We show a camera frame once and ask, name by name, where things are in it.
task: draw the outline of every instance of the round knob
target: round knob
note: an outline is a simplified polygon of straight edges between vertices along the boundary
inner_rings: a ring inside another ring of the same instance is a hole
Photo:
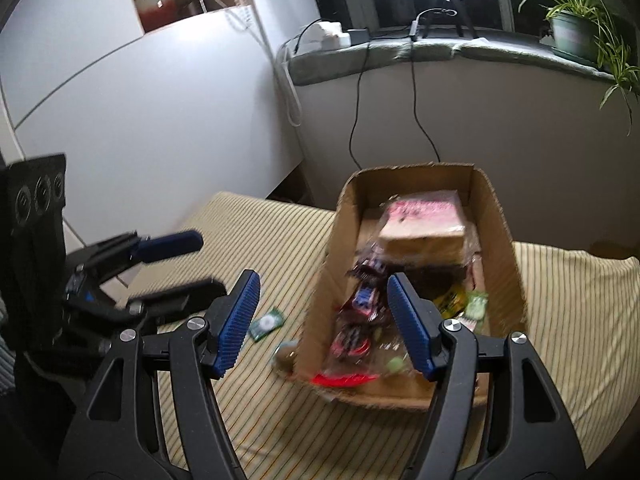
[[[36,209],[42,214],[49,208],[51,200],[51,182],[49,178],[44,176],[38,180],[36,184]]]
[[[517,345],[524,345],[527,342],[527,336],[525,336],[522,332],[514,332],[511,334],[511,340]]]
[[[15,197],[15,218],[18,224],[24,225],[31,212],[31,194],[29,188],[24,186]]]
[[[457,332],[462,328],[462,323],[460,323],[459,319],[445,319],[444,320],[444,328],[449,330],[449,332]]]
[[[132,328],[127,328],[120,332],[120,341],[124,343],[128,343],[129,341],[133,341],[136,338],[136,331]]]
[[[60,200],[62,198],[62,192],[64,188],[62,186],[62,173],[56,175],[53,179],[53,198]]]
[[[204,325],[205,321],[201,317],[192,317],[187,321],[187,327],[189,330],[200,330]]]

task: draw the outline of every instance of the green candy packet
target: green candy packet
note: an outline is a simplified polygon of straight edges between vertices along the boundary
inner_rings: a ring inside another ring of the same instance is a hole
[[[486,314],[489,295],[486,292],[472,290],[466,294],[466,298],[465,317],[474,321],[482,321]]]
[[[277,308],[274,308],[264,316],[251,322],[251,325],[249,325],[249,335],[255,342],[258,342],[277,328],[280,328],[283,324],[284,316]]]

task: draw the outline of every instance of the striped bedsheet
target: striped bedsheet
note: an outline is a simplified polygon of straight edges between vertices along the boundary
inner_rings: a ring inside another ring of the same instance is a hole
[[[397,479],[424,427],[423,413],[328,402],[271,372],[276,346],[300,335],[333,217],[325,210],[217,194],[184,224],[202,232],[203,250],[146,266],[129,287],[135,295],[213,275],[229,288],[245,268],[260,274],[257,316],[277,307],[286,323],[259,343],[245,343],[236,367],[214,382],[226,428],[252,480]],[[640,265],[530,244],[516,243],[514,250],[527,291],[530,336],[591,463],[640,395]],[[159,374],[167,447],[172,462],[185,467],[170,377]],[[465,463],[477,449],[482,416],[472,414]]]

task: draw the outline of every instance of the black speaker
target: black speaker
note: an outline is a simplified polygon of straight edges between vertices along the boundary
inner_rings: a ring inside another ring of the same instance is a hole
[[[2,336],[15,351],[52,341],[61,326],[60,310],[49,303],[65,272],[65,170],[62,154],[0,169],[0,293],[8,313]]]

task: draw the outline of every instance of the snack package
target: snack package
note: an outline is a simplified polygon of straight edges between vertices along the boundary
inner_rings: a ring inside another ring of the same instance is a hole
[[[255,342],[280,328],[284,324],[284,316],[277,309],[273,308],[264,316],[254,320],[249,325],[249,335]]]
[[[442,319],[456,317],[466,308],[468,292],[461,283],[455,283],[445,294],[433,300]]]
[[[339,318],[350,324],[380,325],[390,323],[392,316],[386,305],[385,286],[386,283],[379,286],[360,283],[340,309]]]
[[[380,377],[371,370],[372,331],[367,325],[345,324],[331,343],[324,369],[312,382],[332,388],[353,388]]]
[[[472,290],[467,292],[467,304],[465,311],[458,316],[460,322],[471,332],[480,332],[482,322],[486,315],[486,306],[489,302],[489,295],[486,292]]]
[[[386,262],[416,267],[463,266],[465,216],[453,190],[391,200],[376,238]]]
[[[479,290],[480,292],[486,291],[486,287],[484,286],[484,270],[482,270],[482,256],[480,254],[474,254],[470,266],[474,279],[474,290]]]
[[[388,266],[382,260],[382,248],[375,242],[360,252],[356,264],[347,274],[369,285],[386,285]]]

